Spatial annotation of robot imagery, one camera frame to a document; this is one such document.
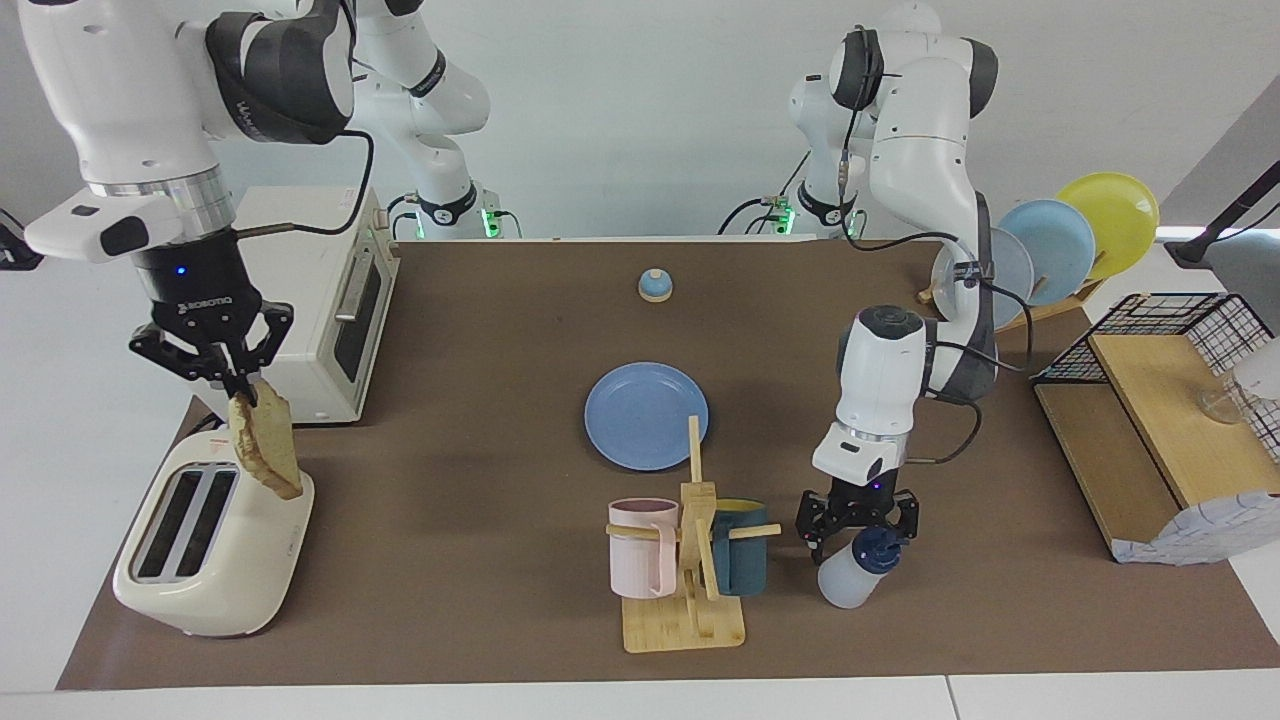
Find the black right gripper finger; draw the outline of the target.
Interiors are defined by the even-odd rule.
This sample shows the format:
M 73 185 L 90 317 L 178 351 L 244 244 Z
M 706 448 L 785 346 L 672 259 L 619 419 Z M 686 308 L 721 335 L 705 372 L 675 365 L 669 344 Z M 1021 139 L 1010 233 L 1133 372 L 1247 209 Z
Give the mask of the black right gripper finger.
M 172 343 L 156 323 L 137 328 L 128 345 L 134 354 L 187 380 L 209 380 L 224 389 L 228 398 L 246 395 L 246 375 L 236 366 L 236 357 L 218 331 L 210 334 L 201 322 L 180 322 L 172 333 L 195 351 Z
M 239 373 L 243 377 L 243 388 L 239 392 L 247 398 L 250 406 L 259 405 L 253 378 L 259 377 L 260 372 L 269 366 L 276 356 L 289 328 L 292 328 L 294 307 L 284 302 L 262 302 L 260 315 L 266 327 L 265 336 L 252 348 L 248 348 L 244 359 L 239 361 Z

